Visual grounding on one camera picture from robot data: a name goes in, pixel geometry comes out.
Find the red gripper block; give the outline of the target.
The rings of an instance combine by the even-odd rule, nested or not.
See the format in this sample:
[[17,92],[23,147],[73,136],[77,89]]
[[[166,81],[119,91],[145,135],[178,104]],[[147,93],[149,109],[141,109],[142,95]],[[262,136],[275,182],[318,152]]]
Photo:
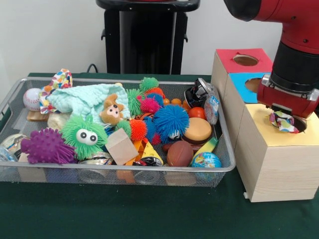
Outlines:
[[287,92],[275,86],[269,74],[265,74],[259,83],[257,101],[275,111],[307,119],[319,104],[319,91],[313,89],[308,94]]

